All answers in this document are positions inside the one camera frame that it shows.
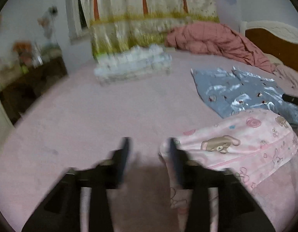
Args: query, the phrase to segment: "pink comforter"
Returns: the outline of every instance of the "pink comforter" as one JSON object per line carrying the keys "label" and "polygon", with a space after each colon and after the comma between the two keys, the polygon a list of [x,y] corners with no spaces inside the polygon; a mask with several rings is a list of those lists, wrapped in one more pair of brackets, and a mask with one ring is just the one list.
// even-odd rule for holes
{"label": "pink comforter", "polygon": [[165,45],[194,54],[222,55],[267,72],[275,70],[258,47],[225,24],[200,21],[175,28],[168,34]]}
{"label": "pink comforter", "polygon": [[[227,58],[184,52],[172,57],[168,76],[105,87],[97,84],[94,65],[83,67],[25,114],[0,154],[0,211],[16,232],[62,171],[89,168],[108,158],[124,136],[132,137],[124,184],[108,192],[115,232],[178,232],[159,147],[168,137],[221,122],[199,98],[190,69],[230,71],[236,66],[275,78],[286,93],[297,93],[291,83]],[[83,189],[82,231],[87,231],[89,193]],[[276,231],[282,232],[298,211],[298,153],[253,195]]]}

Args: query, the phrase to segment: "wall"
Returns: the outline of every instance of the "wall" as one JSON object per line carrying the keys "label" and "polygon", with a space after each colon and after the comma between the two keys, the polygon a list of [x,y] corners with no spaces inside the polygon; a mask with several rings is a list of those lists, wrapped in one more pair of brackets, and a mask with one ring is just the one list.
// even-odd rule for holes
{"label": "wall", "polygon": [[[59,11],[54,21],[56,39],[63,51],[68,72],[92,60],[88,39],[70,44],[65,0],[9,0],[2,10],[0,55],[5,55],[16,40],[45,43],[43,29],[38,25],[37,18],[53,5]],[[237,8],[237,16],[243,21],[280,21],[298,28],[298,13],[289,0],[237,0]]]}
{"label": "wall", "polygon": [[53,38],[57,39],[62,49],[68,72],[76,70],[80,64],[92,59],[88,39],[72,46],[70,44],[65,0],[8,0],[1,11],[3,20],[0,26],[0,55],[9,53],[16,40],[46,43],[37,18],[43,16],[53,5],[58,8],[58,16],[54,20],[56,33]]}
{"label": "wall", "polygon": [[240,0],[215,0],[220,22],[239,32],[241,24]]}
{"label": "wall", "polygon": [[298,28],[298,13],[290,0],[240,0],[243,21],[279,21]]}

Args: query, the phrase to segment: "blue cloth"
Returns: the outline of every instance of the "blue cloth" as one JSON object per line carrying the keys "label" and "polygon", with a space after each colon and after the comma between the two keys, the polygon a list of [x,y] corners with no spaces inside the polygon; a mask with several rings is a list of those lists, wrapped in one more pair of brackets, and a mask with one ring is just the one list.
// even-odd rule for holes
{"label": "blue cloth", "polygon": [[251,108],[269,109],[298,126],[298,106],[282,99],[283,90],[271,78],[240,71],[192,70],[202,100],[222,118]]}

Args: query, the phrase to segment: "black object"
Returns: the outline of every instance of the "black object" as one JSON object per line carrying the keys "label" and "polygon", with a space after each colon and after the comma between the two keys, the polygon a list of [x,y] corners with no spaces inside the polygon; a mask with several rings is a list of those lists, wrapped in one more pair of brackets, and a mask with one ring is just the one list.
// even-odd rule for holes
{"label": "black object", "polygon": [[294,97],[294,96],[291,96],[291,95],[283,94],[282,95],[282,99],[285,102],[289,102],[289,103],[298,105],[298,97]]}
{"label": "black object", "polygon": [[49,8],[49,13],[52,16],[56,16],[58,14],[58,8],[56,6],[52,6]]}
{"label": "black object", "polygon": [[275,232],[263,210],[230,170],[205,169],[170,139],[170,157],[183,189],[193,189],[185,232],[210,232],[209,187],[219,191],[218,232]]}
{"label": "black object", "polygon": [[111,159],[95,168],[69,169],[24,225],[22,232],[80,232],[80,191],[90,187],[89,232],[113,232],[106,189],[115,189],[122,181],[130,141],[125,138]]}

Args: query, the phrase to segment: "bed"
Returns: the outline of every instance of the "bed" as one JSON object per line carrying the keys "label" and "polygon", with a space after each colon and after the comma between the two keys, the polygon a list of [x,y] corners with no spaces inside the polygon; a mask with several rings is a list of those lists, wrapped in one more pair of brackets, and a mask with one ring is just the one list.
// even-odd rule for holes
{"label": "bed", "polygon": [[[271,41],[272,33],[259,33],[265,29],[256,22],[245,27],[241,26],[243,34],[264,52],[277,56],[276,48],[261,45]],[[285,41],[283,35],[277,37]],[[298,47],[298,42],[288,44]],[[281,47],[279,59],[298,71],[298,63],[289,61],[289,51]],[[274,78],[286,93],[298,96],[298,86],[283,72],[276,76],[219,56],[180,51],[171,55],[170,75],[105,87],[96,81],[95,65],[87,63],[29,110],[0,153],[0,211],[15,232],[21,231],[62,171],[91,167],[117,149],[125,136],[132,137],[132,153],[124,183],[108,193],[115,231],[179,231],[177,213],[170,209],[169,179],[158,156],[159,147],[168,137],[221,120],[199,98],[191,68],[230,70],[236,66]],[[84,189],[82,195],[82,231],[87,231],[89,190]],[[289,229],[298,214],[298,153],[261,182],[253,195],[277,232]]]}
{"label": "bed", "polygon": [[298,29],[277,21],[241,22],[240,33],[264,53],[298,71]]}

